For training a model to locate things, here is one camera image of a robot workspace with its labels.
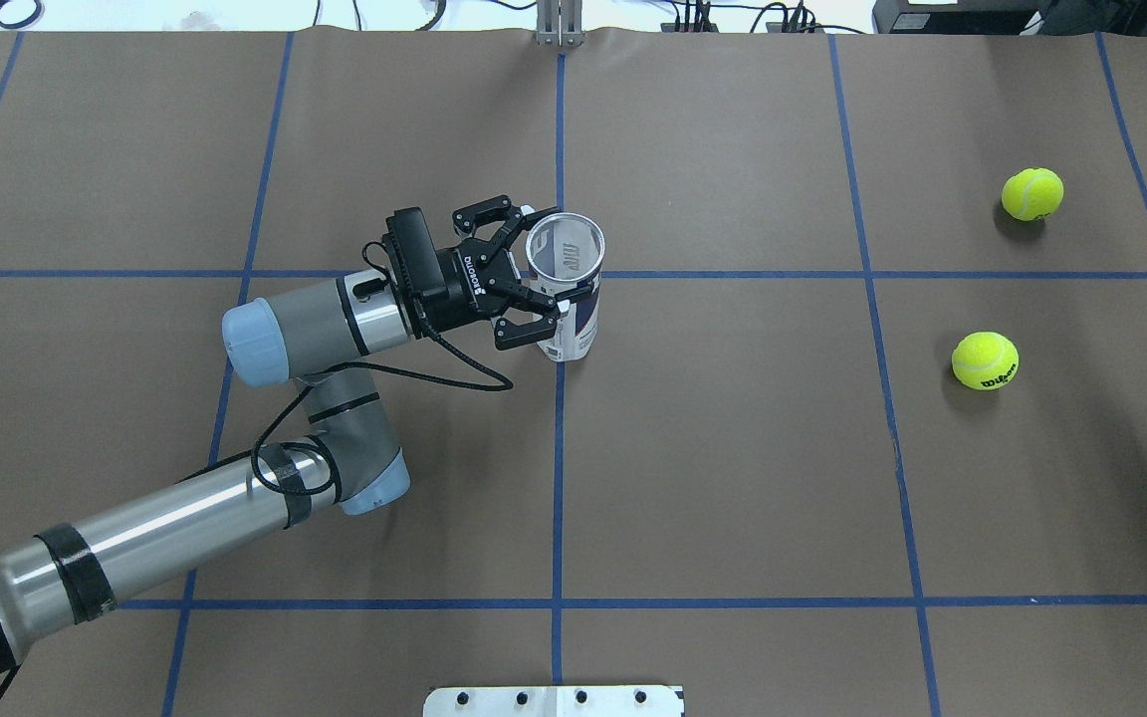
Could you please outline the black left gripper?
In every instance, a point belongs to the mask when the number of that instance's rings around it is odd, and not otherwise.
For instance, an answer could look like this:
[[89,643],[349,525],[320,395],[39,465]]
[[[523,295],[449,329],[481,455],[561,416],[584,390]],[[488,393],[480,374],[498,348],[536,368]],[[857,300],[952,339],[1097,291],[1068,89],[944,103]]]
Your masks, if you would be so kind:
[[[443,281],[443,291],[426,303],[434,332],[458,330],[498,317],[493,324],[497,350],[551,340],[561,314],[559,301],[529,289],[510,254],[520,235],[536,227],[537,210],[498,195],[458,208],[451,216],[452,227],[463,241],[434,251]],[[509,309],[532,315],[532,320],[507,321],[502,314]]]

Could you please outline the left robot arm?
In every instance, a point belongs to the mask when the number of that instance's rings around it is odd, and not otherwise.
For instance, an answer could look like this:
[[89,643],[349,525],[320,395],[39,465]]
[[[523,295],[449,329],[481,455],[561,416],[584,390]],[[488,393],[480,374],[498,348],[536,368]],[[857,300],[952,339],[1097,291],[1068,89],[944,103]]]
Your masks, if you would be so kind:
[[233,377],[290,385],[290,399],[245,443],[173,484],[0,550],[1,688],[55,632],[323,511],[362,514],[404,494],[408,463],[376,377],[512,389],[448,336],[486,324],[501,351],[551,338],[579,291],[536,289],[514,246],[559,215],[498,195],[457,209],[457,239],[440,248],[422,209],[397,209],[364,246],[359,271],[231,309],[223,344]]

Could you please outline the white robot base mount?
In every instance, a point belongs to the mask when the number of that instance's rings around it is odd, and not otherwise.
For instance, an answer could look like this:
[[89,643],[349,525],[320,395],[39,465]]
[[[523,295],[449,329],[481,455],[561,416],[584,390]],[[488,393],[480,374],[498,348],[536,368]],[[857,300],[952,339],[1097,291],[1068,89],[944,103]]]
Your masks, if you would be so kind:
[[424,699],[423,716],[684,716],[681,686],[460,686]]

